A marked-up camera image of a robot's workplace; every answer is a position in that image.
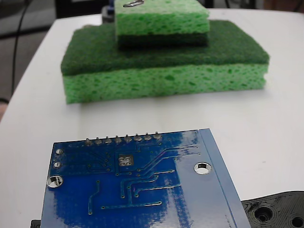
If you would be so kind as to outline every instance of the blue circuit board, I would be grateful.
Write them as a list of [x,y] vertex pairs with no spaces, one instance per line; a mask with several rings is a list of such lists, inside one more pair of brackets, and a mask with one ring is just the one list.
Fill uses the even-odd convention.
[[47,181],[42,228],[250,227],[209,129],[58,142]]

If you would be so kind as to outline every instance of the screw hole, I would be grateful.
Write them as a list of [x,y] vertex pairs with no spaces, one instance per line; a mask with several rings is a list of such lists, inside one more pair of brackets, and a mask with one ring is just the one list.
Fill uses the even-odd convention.
[[295,217],[295,218],[292,220],[292,224],[293,224],[294,227],[300,228],[300,227],[303,226],[304,221],[303,221],[303,219],[300,218],[300,217]]
[[58,188],[59,186],[61,186],[63,183],[63,179],[61,176],[50,176],[47,179],[47,185],[50,188]]
[[267,222],[272,219],[273,213],[272,210],[267,207],[260,207],[255,211],[255,217],[260,222]]
[[211,172],[211,165],[205,162],[199,162],[194,166],[194,171],[198,174],[208,174]]

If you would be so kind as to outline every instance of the black cable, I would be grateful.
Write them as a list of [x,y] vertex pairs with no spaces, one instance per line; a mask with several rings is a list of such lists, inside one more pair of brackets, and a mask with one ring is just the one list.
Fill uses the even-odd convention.
[[19,25],[18,25],[18,29],[17,29],[17,33],[16,33],[16,38],[15,38],[14,53],[13,53],[13,68],[12,68],[12,77],[11,77],[11,95],[12,96],[13,96],[14,91],[15,91],[16,55],[17,55],[17,48],[18,48],[18,39],[19,39],[19,35],[20,35],[22,21],[23,21],[24,15],[25,15],[30,3],[31,2],[29,0],[24,1],[24,9],[23,9],[23,12],[21,14],[21,18],[20,18],[20,21],[19,21]]
[[300,0],[299,3],[297,4],[297,6],[294,9],[294,12],[299,11],[299,9],[301,8],[302,4],[303,4],[304,0]]
[[226,3],[226,7],[227,7],[227,8],[230,8],[229,1],[228,1],[228,0],[225,0],[225,3]]
[[7,99],[5,99],[5,98],[0,98],[0,103],[6,103],[6,104],[8,104],[9,101]]

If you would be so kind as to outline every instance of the white table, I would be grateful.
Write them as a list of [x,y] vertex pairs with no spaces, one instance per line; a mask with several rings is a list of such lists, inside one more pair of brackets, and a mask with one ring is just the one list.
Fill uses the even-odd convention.
[[0,123],[0,227],[40,219],[54,142],[210,128],[241,200],[304,190],[304,15],[213,9],[270,54],[264,90],[66,105],[60,63],[73,31],[57,20]]

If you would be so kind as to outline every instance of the stacked sponges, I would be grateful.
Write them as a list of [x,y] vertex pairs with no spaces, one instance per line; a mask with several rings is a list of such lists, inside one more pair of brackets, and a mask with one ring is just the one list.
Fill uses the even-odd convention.
[[124,3],[115,25],[74,33],[61,66],[67,103],[263,88],[269,56],[233,23],[208,21],[195,0]]

